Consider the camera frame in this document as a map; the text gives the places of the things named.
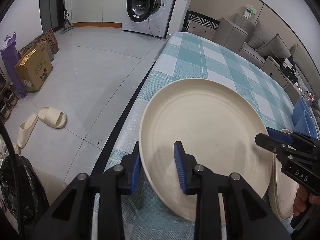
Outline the operator right hand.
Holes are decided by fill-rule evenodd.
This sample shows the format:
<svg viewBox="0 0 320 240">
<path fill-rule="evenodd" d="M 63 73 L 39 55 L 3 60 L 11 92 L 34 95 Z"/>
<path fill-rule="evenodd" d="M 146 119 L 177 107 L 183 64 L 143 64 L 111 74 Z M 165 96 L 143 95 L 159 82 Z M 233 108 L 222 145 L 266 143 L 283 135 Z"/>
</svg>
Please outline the operator right hand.
<svg viewBox="0 0 320 240">
<path fill-rule="evenodd" d="M 299 185 L 293 203 L 293 215 L 295 217 L 305 211 L 307 201 L 309 201 L 310 204 L 319 205 L 320 197 L 309 194 L 307 189 L 305 189 L 302 185 Z"/>
</svg>

